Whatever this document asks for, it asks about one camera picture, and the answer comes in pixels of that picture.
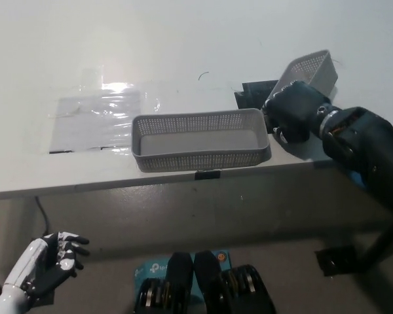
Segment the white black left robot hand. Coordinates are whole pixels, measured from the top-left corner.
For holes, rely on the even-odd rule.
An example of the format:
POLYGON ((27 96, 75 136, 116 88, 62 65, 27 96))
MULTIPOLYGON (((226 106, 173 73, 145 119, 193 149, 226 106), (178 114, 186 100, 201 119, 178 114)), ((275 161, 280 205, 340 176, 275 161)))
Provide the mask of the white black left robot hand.
POLYGON ((88 244, 88 239, 71 232, 34 239, 15 263, 5 284, 22 289, 32 300, 42 298, 83 269, 77 257, 89 255, 84 248, 88 244))

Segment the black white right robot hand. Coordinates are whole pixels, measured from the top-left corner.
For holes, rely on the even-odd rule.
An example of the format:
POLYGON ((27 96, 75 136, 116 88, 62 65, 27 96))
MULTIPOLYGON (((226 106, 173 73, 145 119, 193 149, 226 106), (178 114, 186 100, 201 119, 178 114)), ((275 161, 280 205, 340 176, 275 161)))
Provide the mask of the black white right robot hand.
POLYGON ((266 100, 263 110, 274 134, 285 144, 320 136, 325 117, 337 108, 328 97, 302 81, 294 81, 266 100))

